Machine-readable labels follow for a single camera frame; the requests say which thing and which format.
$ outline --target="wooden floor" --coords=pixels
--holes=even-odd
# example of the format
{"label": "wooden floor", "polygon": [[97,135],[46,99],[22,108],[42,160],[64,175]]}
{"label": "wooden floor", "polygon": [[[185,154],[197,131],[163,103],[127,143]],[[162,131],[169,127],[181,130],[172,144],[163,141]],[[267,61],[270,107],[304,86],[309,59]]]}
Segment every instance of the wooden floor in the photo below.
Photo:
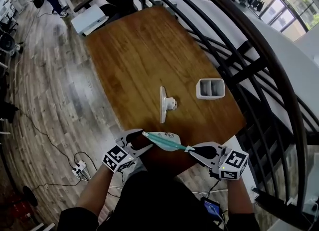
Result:
{"label": "wooden floor", "polygon": [[[30,3],[17,18],[19,26],[14,37],[17,42],[25,41],[24,53],[10,61],[7,100],[29,115],[39,130],[48,133],[52,143],[68,155],[72,164],[74,154],[85,151],[100,166],[103,148],[114,143],[121,128],[103,92],[83,38],[75,33],[70,18],[62,20],[58,15],[36,18],[51,10],[47,2],[40,10]],[[17,112],[13,124],[5,122],[5,128],[11,135],[3,137],[2,143],[19,188],[23,185],[33,189],[45,183],[78,182],[67,158],[32,126],[25,115]],[[81,158],[93,175],[95,170],[90,160],[84,155]],[[216,182],[209,177],[208,170],[199,165],[179,177],[192,191],[207,191]],[[85,184],[81,181],[77,186],[45,186],[35,190],[39,201],[36,211],[42,221],[57,223],[60,212],[75,205]],[[122,185],[119,173],[111,185]],[[226,188],[224,182],[216,187],[223,188]],[[120,195],[118,189],[111,188],[110,192]],[[223,210],[227,209],[227,192],[212,193],[211,199],[219,202]],[[117,200],[107,196],[100,220],[115,207]]]}

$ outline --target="black metal railing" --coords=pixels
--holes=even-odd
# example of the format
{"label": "black metal railing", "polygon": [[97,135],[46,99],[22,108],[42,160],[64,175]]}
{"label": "black metal railing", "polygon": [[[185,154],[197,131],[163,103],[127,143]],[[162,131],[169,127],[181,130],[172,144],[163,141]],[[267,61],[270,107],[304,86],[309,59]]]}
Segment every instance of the black metal railing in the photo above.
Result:
{"label": "black metal railing", "polygon": [[[149,7],[147,5],[147,0],[138,1],[141,2],[142,8]],[[148,1],[152,5],[156,5],[157,3],[155,0]],[[236,92],[240,94],[242,101],[245,103],[245,106],[248,110],[248,113],[250,114],[254,126],[259,133],[260,142],[263,146],[265,157],[267,158],[268,165],[270,167],[270,177],[272,179],[274,188],[274,195],[271,195],[267,186],[268,180],[263,171],[261,159],[259,158],[256,149],[252,145],[252,154],[255,155],[257,159],[257,165],[261,170],[262,184],[265,190],[263,192],[260,188],[255,189],[255,191],[259,194],[259,197],[256,199],[256,201],[262,208],[276,215],[278,218],[281,218],[286,222],[291,222],[295,226],[306,230],[307,228],[309,228],[310,225],[309,223],[307,224],[307,221],[305,221],[304,219],[305,216],[302,213],[305,200],[305,191],[307,187],[307,137],[304,122],[310,127],[311,131],[317,132],[316,128],[314,127],[314,123],[319,126],[318,119],[309,110],[305,103],[296,96],[286,72],[278,61],[276,54],[270,47],[267,40],[263,37],[263,35],[255,27],[255,25],[247,18],[247,16],[243,12],[241,12],[232,2],[230,2],[229,0],[210,0],[241,30],[241,32],[248,39],[246,47],[248,46],[249,48],[254,48],[257,51],[260,56],[258,60],[251,60],[245,55],[245,52],[247,52],[247,50],[244,51],[246,47],[243,47],[243,49],[236,49],[233,43],[227,38],[222,30],[220,30],[220,28],[214,23],[214,21],[209,18],[191,0],[182,1],[186,3],[190,8],[192,8],[194,13],[198,14],[200,18],[203,19],[205,23],[214,30],[214,32],[218,35],[223,43],[205,36],[195,26],[193,21],[191,21],[185,14],[183,14],[178,6],[174,5],[170,0],[161,1],[165,3],[173,12],[175,12],[175,15],[177,16],[179,21],[182,20],[190,28],[190,30],[187,30],[192,34],[194,39],[198,42],[199,46],[207,53],[211,54],[213,58],[218,62],[220,66],[219,71],[225,79],[227,86],[230,89],[236,90]],[[271,77],[274,80],[275,84],[271,83],[267,79],[267,76]],[[271,147],[267,144],[262,126],[256,116],[254,108],[243,92],[243,88],[240,86],[240,82],[246,79],[248,79],[251,85],[254,87],[259,97],[260,104],[265,113],[267,113],[268,122],[271,125],[272,130],[274,131],[274,134],[276,136],[276,147],[278,148],[278,152],[280,153],[280,161],[284,171],[285,201],[279,198],[278,183],[275,177],[276,163],[273,163],[272,160],[270,151]],[[274,93],[269,88],[265,87],[265,85],[260,83],[260,80],[264,82],[272,91],[274,91]],[[273,114],[269,106],[269,103],[265,96],[265,92],[287,111],[291,123],[291,134],[294,140],[294,144],[296,145],[299,180],[298,200],[296,206],[289,205],[290,213],[293,214],[290,216],[284,215],[280,213],[278,209],[276,209],[276,204],[280,207],[288,207],[287,202],[290,200],[291,197],[290,181],[286,161],[287,148],[283,146],[283,140],[279,132],[280,130],[278,129],[278,119]],[[306,114],[301,112],[299,104],[306,111]],[[251,141],[251,144],[253,144],[249,135],[247,137],[248,141]],[[290,219],[292,218],[294,218],[294,220],[297,220],[298,218],[302,219],[302,221],[300,221],[300,223],[302,224],[298,225],[296,224],[296,221],[290,221]]]}

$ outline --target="curved handrail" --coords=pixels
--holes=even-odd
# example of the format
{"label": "curved handrail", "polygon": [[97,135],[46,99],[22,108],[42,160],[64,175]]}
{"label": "curved handrail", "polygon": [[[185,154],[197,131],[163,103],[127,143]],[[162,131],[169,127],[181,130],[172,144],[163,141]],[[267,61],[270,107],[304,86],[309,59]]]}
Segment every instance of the curved handrail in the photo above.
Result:
{"label": "curved handrail", "polygon": [[296,144],[299,175],[297,207],[301,212],[305,200],[305,188],[307,186],[307,137],[294,89],[273,49],[250,19],[229,0],[211,1],[242,31],[257,53],[265,59],[274,81],[279,82],[276,84],[286,106]]}
{"label": "curved handrail", "polygon": [[[256,49],[257,53],[262,57],[267,64],[267,68],[269,73],[272,75],[272,78],[276,83],[278,87],[278,92],[282,97],[282,100],[285,104],[291,126],[292,131],[294,134],[294,140],[296,144],[296,150],[297,150],[297,157],[298,157],[298,175],[299,175],[299,185],[298,185],[298,200],[297,200],[297,208],[298,211],[301,212],[304,204],[305,199],[305,190],[307,187],[307,137],[306,137],[306,131],[302,119],[302,113],[297,101],[297,96],[295,95],[295,92],[293,90],[293,87],[288,79],[288,76],[281,66],[281,63],[278,61],[278,58],[276,54],[274,53],[273,49],[270,47],[267,40],[263,37],[261,32],[256,28],[256,26],[249,20],[249,18],[241,11],[237,6],[235,6],[232,2],[229,0],[211,0],[219,9],[221,9],[231,20],[232,22],[241,30],[241,32],[246,36],[246,38],[249,40],[251,45]],[[168,0],[164,0],[168,6],[170,6],[176,13],[181,15],[182,20],[188,20],[177,8],[173,7],[172,4]],[[205,17],[205,14],[202,14],[198,8],[193,5],[193,9],[196,10],[196,12],[201,15],[203,18],[205,18],[205,21],[212,27],[214,27],[214,31],[218,31],[220,34],[223,34],[219,28],[216,28],[213,21],[211,21],[209,18]],[[211,48],[211,45],[207,42],[207,39],[203,37],[202,33],[198,31],[196,27],[193,28],[193,24],[190,21],[187,21],[188,25],[192,25],[192,30],[195,30],[195,34],[204,42],[204,45],[208,48],[208,50],[213,54],[213,56],[216,58],[216,60],[220,63],[222,67],[224,67],[223,62],[220,62],[220,57],[215,52],[215,49]],[[236,56],[239,58],[242,58],[237,50],[234,51]],[[246,63],[240,62],[240,65],[244,68],[246,66]],[[256,84],[256,79],[254,77],[250,77],[250,80],[252,81],[253,85]],[[259,94],[262,98],[265,98],[263,93]],[[285,162],[285,153],[283,152],[283,161]]]}

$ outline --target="white wall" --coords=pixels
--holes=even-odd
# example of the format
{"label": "white wall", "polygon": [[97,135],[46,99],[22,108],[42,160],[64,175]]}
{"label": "white wall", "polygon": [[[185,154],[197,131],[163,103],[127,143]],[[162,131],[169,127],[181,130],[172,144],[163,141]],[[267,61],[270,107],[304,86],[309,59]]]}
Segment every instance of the white wall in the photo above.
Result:
{"label": "white wall", "polygon": [[300,37],[295,45],[301,49],[310,59],[314,60],[319,66],[319,24],[312,30]]}

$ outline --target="black cable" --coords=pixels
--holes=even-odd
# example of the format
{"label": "black cable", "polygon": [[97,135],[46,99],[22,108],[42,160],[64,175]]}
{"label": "black cable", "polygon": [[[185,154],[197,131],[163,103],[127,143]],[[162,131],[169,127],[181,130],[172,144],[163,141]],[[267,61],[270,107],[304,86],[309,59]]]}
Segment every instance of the black cable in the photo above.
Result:
{"label": "black cable", "polygon": [[111,194],[110,192],[108,192],[108,194],[110,194],[110,195],[113,196],[113,197],[120,198],[120,197],[118,197],[118,196],[115,196],[115,195]]}
{"label": "black cable", "polygon": [[218,184],[219,181],[220,181],[220,180],[218,180],[218,181],[214,184],[214,186],[212,186],[212,187],[210,188],[210,190],[209,190],[209,192],[208,192],[208,195],[207,195],[207,198],[209,198],[211,191],[217,186],[217,184]]}
{"label": "black cable", "polygon": [[121,173],[121,175],[122,175],[122,183],[123,183],[123,185],[125,185],[125,182],[124,182],[124,173],[123,173],[122,171],[119,171],[119,173]]}
{"label": "black cable", "polygon": [[76,152],[76,153],[74,154],[74,156],[73,156],[73,161],[74,161],[74,163],[76,163],[76,162],[75,162],[75,156],[76,156],[77,154],[80,154],[80,153],[85,154],[85,155],[91,160],[91,162],[92,162],[92,164],[93,164],[95,170],[98,171],[98,169],[96,168],[96,166],[95,166],[93,160],[92,160],[92,159],[90,158],[90,156],[89,156],[86,152],[84,152],[84,151],[79,151],[79,152]]}
{"label": "black cable", "polygon": [[83,173],[81,173],[81,174],[82,174],[82,176],[87,180],[87,182],[89,182],[89,178],[86,177],[86,175],[84,175]]}
{"label": "black cable", "polygon": [[46,15],[46,14],[47,14],[47,15],[53,15],[53,13],[47,13],[47,12],[46,12],[46,13],[41,14],[39,17],[36,17],[36,18],[41,18],[43,15]]}
{"label": "black cable", "polygon": [[30,31],[31,31],[31,28],[32,28],[32,26],[33,26],[33,23],[34,23],[34,21],[35,21],[35,18],[37,18],[38,14],[40,13],[40,10],[41,10],[41,8],[38,10],[37,14],[34,16],[33,21],[32,21],[32,23],[31,23],[31,26],[30,26],[30,28],[29,28],[29,30],[28,30],[28,33],[27,33],[26,36],[25,36],[24,42],[26,41],[26,39],[27,39],[27,37],[28,37],[28,35],[29,35]]}
{"label": "black cable", "polygon": [[45,185],[50,185],[50,186],[64,186],[64,187],[72,187],[72,186],[77,186],[82,180],[79,180],[77,184],[55,184],[55,183],[45,183],[43,185],[39,185],[36,188],[32,189],[32,191],[38,189],[39,187],[44,187]]}
{"label": "black cable", "polygon": [[41,132],[41,131],[35,126],[33,120],[32,120],[27,114],[25,114],[24,111],[22,111],[21,109],[19,109],[19,110],[20,110],[20,112],[22,112],[22,113],[31,121],[31,123],[32,123],[32,125],[34,126],[34,128],[35,128],[40,134],[43,134],[43,135],[45,135],[45,136],[48,137],[48,139],[49,139],[51,145],[52,145],[54,148],[56,148],[63,156],[65,156],[65,157],[68,159],[69,165],[70,165],[70,167],[73,169],[73,166],[71,165],[70,158],[69,158],[65,153],[63,153],[56,145],[54,145],[54,144],[52,143],[52,141],[51,141],[49,135],[48,135],[47,133]]}
{"label": "black cable", "polygon": [[221,217],[223,218],[224,222],[226,223],[226,219],[225,219],[225,216],[224,216],[224,212],[223,212],[223,211],[221,212]]}

